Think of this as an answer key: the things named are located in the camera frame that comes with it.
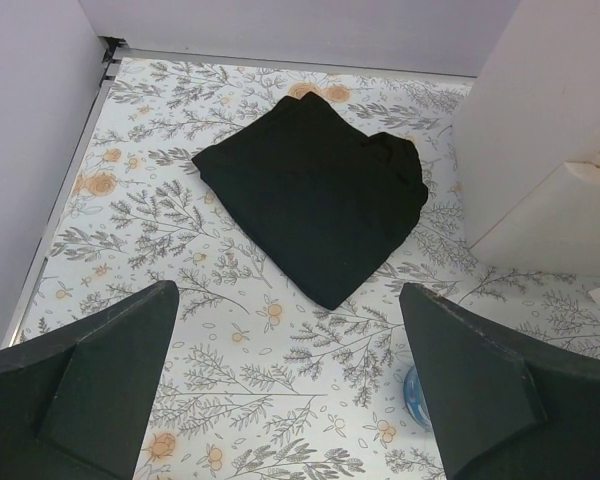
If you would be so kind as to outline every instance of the blue round object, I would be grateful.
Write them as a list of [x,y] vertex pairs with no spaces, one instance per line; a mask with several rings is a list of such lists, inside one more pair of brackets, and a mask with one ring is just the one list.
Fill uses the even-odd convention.
[[407,404],[409,414],[416,423],[427,432],[432,431],[429,410],[427,409],[427,403],[424,400],[422,386],[420,385],[420,379],[418,378],[418,371],[416,370],[415,365],[409,369],[407,376],[404,379],[404,401]]

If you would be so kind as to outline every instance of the folded black cloth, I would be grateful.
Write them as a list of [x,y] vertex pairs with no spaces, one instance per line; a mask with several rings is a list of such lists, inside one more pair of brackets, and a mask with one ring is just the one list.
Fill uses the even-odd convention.
[[330,310],[404,242],[428,197],[413,143],[368,137],[313,93],[284,97],[193,163],[244,232]]

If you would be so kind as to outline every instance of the floral pattern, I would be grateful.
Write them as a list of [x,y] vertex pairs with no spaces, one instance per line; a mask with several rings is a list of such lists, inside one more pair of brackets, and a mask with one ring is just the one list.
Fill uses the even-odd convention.
[[[173,279],[179,318],[136,480],[442,480],[433,434],[402,397],[413,365],[404,282],[600,358],[600,310],[586,293],[595,279],[487,267],[465,245],[451,115],[469,88],[124,59],[20,341]],[[367,134],[414,141],[431,190],[406,242],[334,311],[304,297],[191,163],[284,95],[307,92]]]

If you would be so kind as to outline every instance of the metal frame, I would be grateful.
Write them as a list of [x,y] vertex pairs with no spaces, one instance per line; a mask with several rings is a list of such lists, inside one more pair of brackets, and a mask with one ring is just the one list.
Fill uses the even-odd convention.
[[109,94],[109,89],[113,85],[113,80],[120,69],[120,61],[124,57],[129,58],[146,58],[152,60],[167,60],[167,61],[185,61],[185,62],[197,62],[197,63],[214,63],[220,65],[236,65],[236,66],[247,66],[247,67],[269,67],[269,68],[280,68],[289,70],[302,70],[309,72],[323,72],[323,73],[341,73],[348,75],[365,75],[373,77],[390,77],[395,79],[410,79],[419,81],[447,81],[449,83],[459,83],[462,85],[473,84],[473,77],[459,77],[452,75],[434,75],[428,73],[415,73],[407,72],[402,70],[380,70],[375,68],[361,68],[361,67],[346,67],[340,65],[319,65],[312,63],[294,63],[294,62],[278,62],[270,60],[253,60],[244,58],[233,58],[233,57],[216,57],[207,55],[195,55],[187,53],[170,53],[170,52],[158,52],[152,50],[137,50],[132,48],[117,48],[113,54],[113,62],[109,64],[105,73],[105,80],[103,80],[100,86],[100,91],[89,114],[89,118],[85,124],[85,128],[78,142],[78,146],[73,154],[69,169],[65,176],[60,193],[56,198],[56,202],[53,206],[53,210],[49,215],[49,220],[45,233],[38,244],[35,256],[29,267],[26,280],[20,293],[20,298],[16,305],[16,309],[9,323],[9,328],[2,342],[1,348],[12,346],[22,329],[24,319],[29,312],[31,301],[33,300],[33,294],[36,291],[42,272],[47,264],[49,256],[49,250],[53,242],[56,228],[60,222],[62,212],[65,204],[71,194],[73,183],[82,163],[82,159],[89,146],[91,135],[96,126],[96,122],[102,111],[104,102]]

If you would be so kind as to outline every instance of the table surface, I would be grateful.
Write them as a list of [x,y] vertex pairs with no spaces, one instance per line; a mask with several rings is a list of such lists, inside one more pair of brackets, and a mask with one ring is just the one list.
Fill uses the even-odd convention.
[[[19,341],[173,279],[179,318],[137,480],[443,479],[433,434],[402,397],[413,364],[405,281],[600,358],[594,279],[490,268],[465,247],[451,115],[469,89],[444,77],[124,59]],[[309,90],[367,134],[412,139],[431,189],[407,241],[333,312],[241,233],[190,162]]]

